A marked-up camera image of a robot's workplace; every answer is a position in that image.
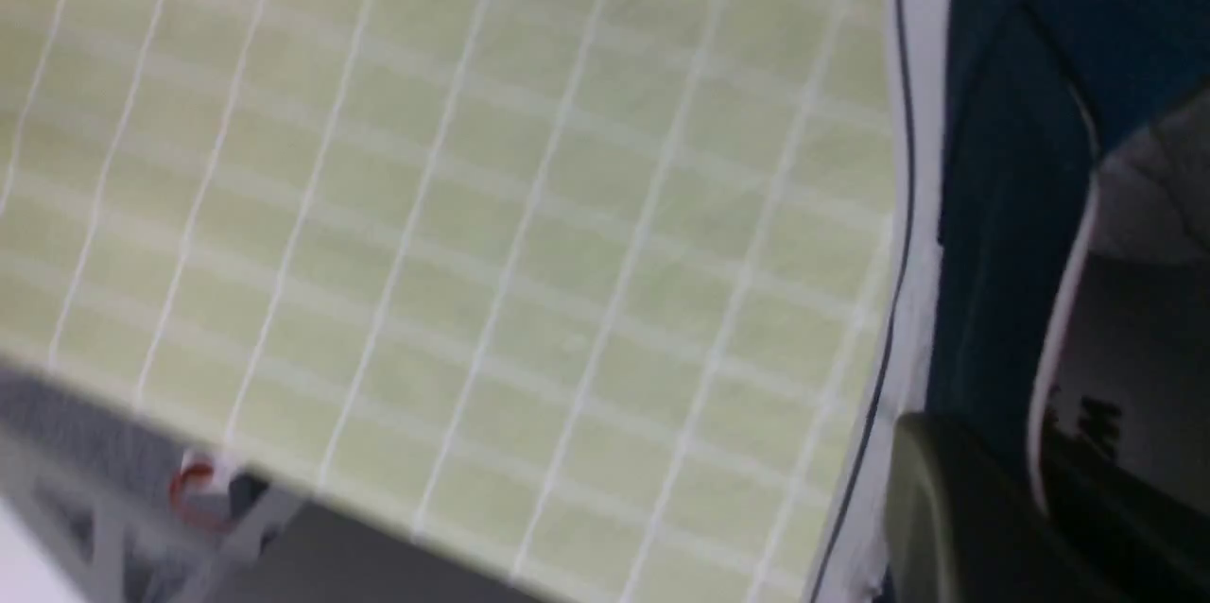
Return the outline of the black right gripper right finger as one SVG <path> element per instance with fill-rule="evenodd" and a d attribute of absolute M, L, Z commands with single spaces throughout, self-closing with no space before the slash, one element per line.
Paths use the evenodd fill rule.
<path fill-rule="evenodd" d="M 1209 599 L 1209 521 L 1056 432 L 1041 455 L 1058 530 L 1135 602 Z"/>

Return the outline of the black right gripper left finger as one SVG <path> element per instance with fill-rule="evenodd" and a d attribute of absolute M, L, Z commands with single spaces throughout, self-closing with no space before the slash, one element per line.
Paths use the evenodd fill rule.
<path fill-rule="evenodd" d="M 1120 602 L 960 423 L 895 423 L 883 529 L 895 602 Z"/>

